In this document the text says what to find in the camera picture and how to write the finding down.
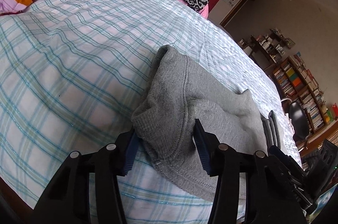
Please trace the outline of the black chair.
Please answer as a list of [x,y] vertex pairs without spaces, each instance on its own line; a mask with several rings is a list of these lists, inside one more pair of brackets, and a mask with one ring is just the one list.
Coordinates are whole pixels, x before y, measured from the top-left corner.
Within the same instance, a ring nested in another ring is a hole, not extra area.
[[295,142],[304,141],[310,134],[307,114],[297,101],[292,101],[286,97],[281,99],[281,102],[289,103],[288,115],[294,128],[293,140]]

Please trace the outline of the dark wooden desk shelf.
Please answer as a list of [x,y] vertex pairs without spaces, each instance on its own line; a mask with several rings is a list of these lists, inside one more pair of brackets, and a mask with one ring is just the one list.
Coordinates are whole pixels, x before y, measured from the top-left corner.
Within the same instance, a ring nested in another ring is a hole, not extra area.
[[255,55],[262,55],[267,62],[272,65],[278,64],[286,53],[286,49],[295,46],[295,42],[285,37],[278,28],[269,29],[270,33],[259,35],[257,37],[251,35],[248,40],[243,38],[237,44],[246,51],[250,49],[248,56],[257,63]]

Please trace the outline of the wooden bookshelf with books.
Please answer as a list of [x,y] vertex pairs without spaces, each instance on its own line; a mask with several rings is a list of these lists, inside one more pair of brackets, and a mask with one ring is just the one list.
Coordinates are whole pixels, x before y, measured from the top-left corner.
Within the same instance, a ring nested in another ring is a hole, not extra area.
[[324,92],[299,56],[287,57],[271,75],[280,95],[297,101],[304,109],[311,133],[323,130],[333,120]]

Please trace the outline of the blue plaid bed sheet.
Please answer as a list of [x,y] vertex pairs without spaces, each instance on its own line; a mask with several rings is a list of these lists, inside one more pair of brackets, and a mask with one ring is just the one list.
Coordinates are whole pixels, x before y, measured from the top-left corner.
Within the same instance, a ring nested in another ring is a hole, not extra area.
[[300,155],[277,89],[223,30],[177,0],[37,0],[1,17],[1,178],[30,207],[70,152],[131,127],[161,46],[188,55],[274,111]]

